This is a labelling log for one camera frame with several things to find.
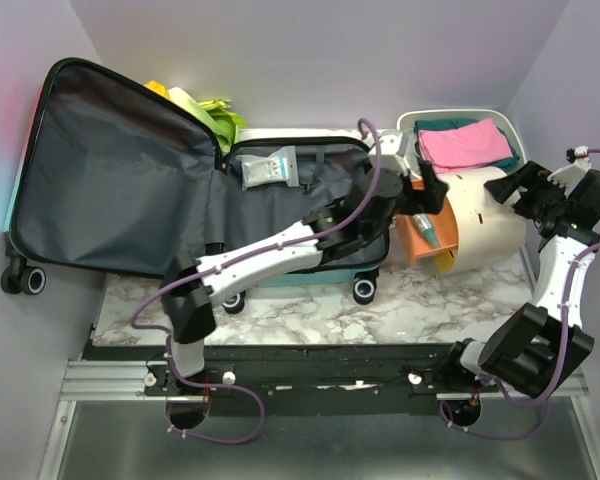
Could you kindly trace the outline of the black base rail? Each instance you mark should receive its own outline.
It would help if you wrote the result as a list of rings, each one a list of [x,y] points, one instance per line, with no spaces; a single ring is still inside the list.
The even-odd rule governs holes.
[[[269,416],[408,413],[433,415],[437,398],[480,388],[443,344],[208,346],[201,385],[232,374],[262,399]]]

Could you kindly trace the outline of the white packet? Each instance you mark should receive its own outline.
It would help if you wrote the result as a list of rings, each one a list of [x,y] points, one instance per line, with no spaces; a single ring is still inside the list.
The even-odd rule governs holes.
[[[296,151],[293,146],[282,147],[268,156],[238,155],[242,176],[242,190],[273,183],[298,187],[299,173]]]

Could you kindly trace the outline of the teal spray bottle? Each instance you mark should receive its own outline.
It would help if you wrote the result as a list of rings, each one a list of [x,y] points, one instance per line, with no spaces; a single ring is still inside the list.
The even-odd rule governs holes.
[[[418,230],[421,237],[432,247],[439,248],[440,243],[436,235],[436,229],[426,213],[420,213],[411,217],[414,227]]]

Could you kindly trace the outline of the white cylinder appliance orange lid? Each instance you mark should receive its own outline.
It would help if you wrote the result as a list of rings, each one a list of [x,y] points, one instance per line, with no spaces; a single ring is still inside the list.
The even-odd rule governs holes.
[[[407,216],[395,217],[395,230],[409,263],[438,275],[478,269],[518,253],[526,237],[527,221],[514,213],[520,199],[513,193],[495,201],[484,184],[506,173],[496,167],[445,173],[449,190],[443,210],[430,217],[440,246],[432,247]]]

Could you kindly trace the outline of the napa cabbage with yellow top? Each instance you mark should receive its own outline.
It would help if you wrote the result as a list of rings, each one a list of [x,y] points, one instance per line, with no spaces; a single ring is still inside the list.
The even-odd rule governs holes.
[[[167,100],[170,100],[192,115],[205,112],[204,108],[196,100],[194,100],[186,91],[179,87],[168,89],[165,85],[155,80],[145,83],[144,86],[154,93],[166,98]]]

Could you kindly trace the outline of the pink and teal kids suitcase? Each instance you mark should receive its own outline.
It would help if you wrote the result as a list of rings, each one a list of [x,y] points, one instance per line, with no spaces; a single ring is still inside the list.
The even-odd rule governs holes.
[[[242,190],[238,155],[293,146],[298,187]],[[370,170],[348,136],[238,142],[141,84],[80,58],[56,62],[36,105],[4,229],[0,285],[39,294],[45,264],[160,278],[175,255],[275,235],[346,195]]]

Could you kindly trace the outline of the white rectangular plastic basin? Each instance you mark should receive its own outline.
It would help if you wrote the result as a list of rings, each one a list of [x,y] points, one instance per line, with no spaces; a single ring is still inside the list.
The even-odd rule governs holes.
[[[443,108],[405,112],[398,118],[396,128],[403,132],[413,132],[415,122],[418,120],[449,120],[457,118],[471,118],[474,120],[491,118],[497,128],[507,137],[510,146],[518,155],[518,164],[515,169],[520,169],[527,162],[525,148],[518,132],[511,121],[503,113],[496,110],[486,108]]]

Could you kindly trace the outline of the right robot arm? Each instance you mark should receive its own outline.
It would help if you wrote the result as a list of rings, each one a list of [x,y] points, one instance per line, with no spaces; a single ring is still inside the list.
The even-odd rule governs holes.
[[[590,355],[593,338],[582,327],[580,304],[587,271],[600,236],[600,171],[587,154],[551,172],[535,162],[485,184],[498,203],[513,194],[515,214],[533,221],[543,244],[540,273],[531,301],[517,310],[487,342],[468,339],[459,357],[444,362],[440,379],[460,392],[476,377],[503,381],[535,406]]]

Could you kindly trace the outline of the green leafy lettuce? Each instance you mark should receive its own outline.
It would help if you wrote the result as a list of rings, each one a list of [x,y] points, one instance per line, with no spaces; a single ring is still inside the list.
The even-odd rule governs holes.
[[[229,99],[214,99],[201,101],[199,105],[211,118],[209,128],[214,132],[222,154],[228,153],[238,141],[242,129],[246,129],[246,120],[231,110]]]

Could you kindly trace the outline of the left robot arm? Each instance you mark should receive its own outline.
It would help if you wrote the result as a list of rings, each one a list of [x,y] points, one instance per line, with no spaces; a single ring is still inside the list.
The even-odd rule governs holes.
[[[440,213],[449,187],[430,163],[422,161],[419,168],[419,187],[404,173],[374,167],[347,195],[269,238],[216,255],[175,258],[160,289],[172,327],[167,346],[174,364],[168,384],[181,395],[200,387],[204,340],[216,328],[215,306],[271,278],[311,270],[367,247],[396,215]]]

